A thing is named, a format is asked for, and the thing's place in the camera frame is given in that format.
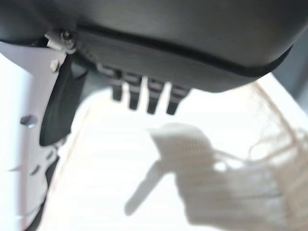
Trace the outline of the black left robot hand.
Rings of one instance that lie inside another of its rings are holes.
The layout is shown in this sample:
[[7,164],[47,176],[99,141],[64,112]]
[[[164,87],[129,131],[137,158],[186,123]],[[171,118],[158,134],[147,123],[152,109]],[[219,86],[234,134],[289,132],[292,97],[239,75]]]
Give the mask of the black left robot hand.
[[230,90],[266,75],[308,26],[305,0],[3,0],[0,228],[36,230],[46,172],[87,74],[173,90]]

